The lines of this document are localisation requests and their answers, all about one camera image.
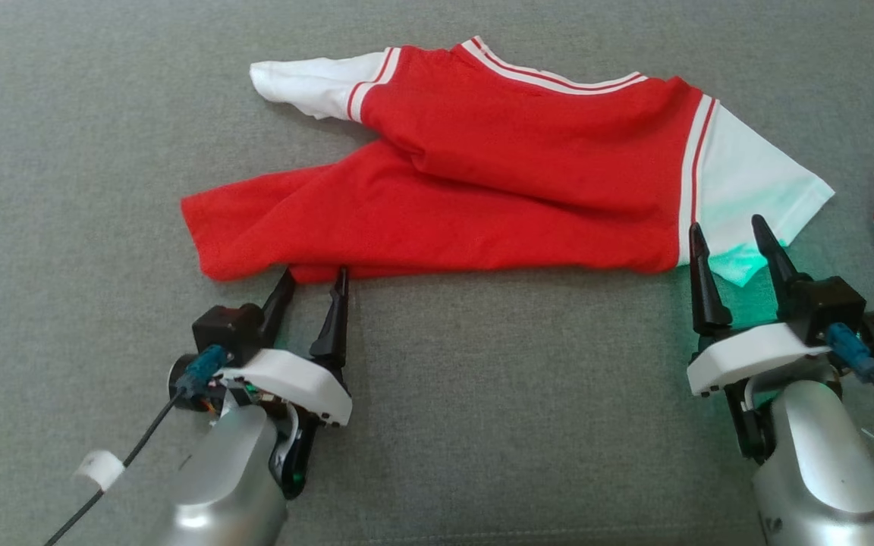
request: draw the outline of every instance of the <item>cable connector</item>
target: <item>cable connector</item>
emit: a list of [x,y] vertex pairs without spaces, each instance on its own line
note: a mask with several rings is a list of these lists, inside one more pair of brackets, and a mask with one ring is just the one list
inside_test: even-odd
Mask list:
[[868,347],[849,326],[836,322],[828,327],[825,342],[863,383],[874,381],[874,359]]
[[228,363],[228,351],[221,345],[212,345],[201,352],[196,359],[184,370],[184,375],[174,384],[178,393],[185,400],[204,394],[208,388],[208,381]]

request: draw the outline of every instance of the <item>gray fabric surface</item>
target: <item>gray fabric surface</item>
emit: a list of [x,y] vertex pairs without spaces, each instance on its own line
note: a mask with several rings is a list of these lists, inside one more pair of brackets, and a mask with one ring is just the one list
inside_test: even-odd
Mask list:
[[[874,2],[0,2],[0,544],[41,543],[93,493],[70,474],[139,438],[192,319],[277,279],[202,277],[178,200],[373,138],[264,103],[249,63],[474,34],[573,80],[719,97],[838,191],[791,255],[874,308]],[[764,274],[722,290],[739,318],[773,311]],[[353,292],[351,426],[320,435],[282,544],[762,543],[724,402],[687,393],[686,270]],[[300,291],[289,348],[326,302]],[[874,394],[846,404],[874,429]],[[206,428],[170,415],[63,543],[137,543]]]

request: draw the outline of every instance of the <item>clothing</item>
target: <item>clothing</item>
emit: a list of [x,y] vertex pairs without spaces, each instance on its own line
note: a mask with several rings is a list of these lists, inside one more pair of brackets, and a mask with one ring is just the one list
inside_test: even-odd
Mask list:
[[[750,216],[764,215],[788,244],[833,194],[679,77],[574,83],[503,62],[480,38],[449,50],[407,45],[342,60],[268,61],[250,76],[268,100],[361,122],[384,142],[334,166],[185,200],[202,268],[219,279],[257,271],[258,256],[265,265],[383,268],[376,272],[580,264],[652,273],[689,262],[687,229],[699,221],[715,272],[743,284],[766,263]],[[323,200],[284,195],[295,186],[303,196],[332,187],[350,201],[326,221]],[[242,200],[252,202],[233,204]],[[353,218],[346,207],[374,218]],[[326,222],[313,228],[319,237],[291,228],[305,252],[272,241],[285,238],[287,218],[312,224],[307,215]],[[250,220],[276,216],[280,231],[265,234]],[[351,234],[326,233],[326,224]],[[375,248],[384,242],[395,246]]]

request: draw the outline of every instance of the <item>red stripe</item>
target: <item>red stripe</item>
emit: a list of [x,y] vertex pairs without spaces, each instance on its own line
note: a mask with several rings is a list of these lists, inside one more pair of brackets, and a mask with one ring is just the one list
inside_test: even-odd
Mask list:
[[377,82],[379,82],[379,79],[381,79],[382,74],[384,72],[386,72],[386,65],[389,64],[389,58],[392,55],[393,55],[393,48],[389,48],[388,51],[386,51],[385,58],[382,59],[382,66],[379,66],[379,72],[377,73],[377,77],[374,77],[372,82],[360,82],[360,83],[355,84],[355,86],[353,86],[353,90],[350,91],[350,100],[347,100],[347,102],[346,102],[346,117],[347,118],[350,118],[350,120],[353,120],[353,97],[357,96],[357,89],[359,89],[360,86],[362,86],[362,84],[364,84],[364,83],[377,83]]
[[690,223],[693,224],[696,221],[696,187],[697,184],[700,183],[700,180],[696,179],[696,167],[700,164],[700,151],[703,149],[703,141],[707,139],[707,127],[710,125],[710,117],[714,113],[714,105],[717,104],[717,99],[712,99],[710,101],[710,108],[707,108],[707,117],[704,118],[703,128],[700,129],[700,140],[696,142],[696,153],[693,156],[693,176],[690,177],[693,180],[693,187],[690,188]]
[[557,84],[559,84],[559,86],[565,86],[565,87],[568,87],[568,89],[576,89],[576,90],[579,90],[579,91],[601,91],[601,90],[604,90],[604,89],[611,89],[611,87],[622,86],[622,84],[626,84],[626,83],[632,82],[632,80],[635,80],[635,79],[637,79],[638,77],[642,77],[642,76],[643,76],[642,74],[636,74],[636,75],[633,76],[633,77],[629,77],[628,80],[622,80],[622,82],[617,82],[617,83],[607,83],[607,84],[604,84],[604,86],[600,86],[600,87],[573,86],[573,84],[562,82],[562,80],[555,79],[555,77],[546,76],[546,75],[541,74],[541,73],[538,73],[538,72],[531,72],[531,71],[528,71],[528,70],[519,70],[519,69],[516,69],[516,68],[512,68],[512,67],[510,67],[510,66],[505,66],[505,65],[501,64],[500,62],[498,62],[497,59],[495,59],[495,58],[493,58],[492,56],[488,55],[488,52],[486,52],[485,49],[481,49],[481,52],[483,53],[483,55],[485,55],[485,58],[486,58],[486,59],[488,59],[489,61],[495,63],[495,64],[496,64],[497,66],[499,66],[500,68],[502,68],[502,69],[504,69],[504,70],[507,70],[507,71],[509,71],[509,72],[514,72],[514,73],[516,73],[516,74],[523,74],[523,75],[525,75],[525,76],[538,77],[538,79],[541,79],[541,80],[547,80],[547,82],[557,83]]

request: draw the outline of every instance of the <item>white stripe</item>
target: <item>white stripe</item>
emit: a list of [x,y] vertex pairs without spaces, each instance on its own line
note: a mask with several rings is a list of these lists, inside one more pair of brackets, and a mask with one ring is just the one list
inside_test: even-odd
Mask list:
[[[471,53],[473,58],[478,59],[479,62],[490,70],[496,72],[498,75],[507,77],[509,80],[516,80],[516,82],[531,83],[532,86],[544,87],[544,89],[558,91],[558,93],[570,94],[570,96],[600,96],[601,94],[614,93],[625,87],[632,86],[632,84],[648,80],[648,77],[641,76],[638,72],[633,72],[628,76],[619,77],[617,80],[607,80],[607,82],[575,83],[567,77],[562,77],[558,74],[553,74],[552,72],[545,72],[544,70],[537,70],[507,63],[495,55],[494,52],[490,51],[488,46],[481,41],[481,37],[475,37],[475,40],[478,41],[479,46],[475,45],[473,41],[468,40],[467,42],[464,42],[464,44],[461,44],[464,46],[464,51]],[[516,72],[519,70],[532,72],[533,74]],[[553,80],[558,80],[558,82],[552,82],[548,77],[551,77]],[[575,87],[587,87],[587,89],[575,89]]]
[[[680,258],[677,265],[690,263],[690,218],[693,217],[693,162],[696,155],[696,145],[700,141],[703,125],[707,122],[707,111],[714,99],[708,96],[700,98],[700,104],[693,114],[693,123],[690,125],[690,134],[687,135],[687,148],[683,154],[683,170],[680,172],[680,211],[677,216],[680,239]],[[703,160],[697,165],[698,170],[703,167]]]
[[379,77],[378,82],[375,83],[358,83],[358,89],[355,91],[353,95],[353,105],[351,105],[351,113],[353,113],[353,121],[358,124],[362,124],[363,122],[363,100],[366,98],[366,94],[369,90],[373,89],[374,86],[381,86],[384,83],[389,83],[389,81],[393,78],[393,73],[396,72],[396,63],[398,63],[400,59],[400,48],[387,48],[384,49],[384,56],[382,56],[382,62],[384,62],[384,66],[382,66],[382,76]]

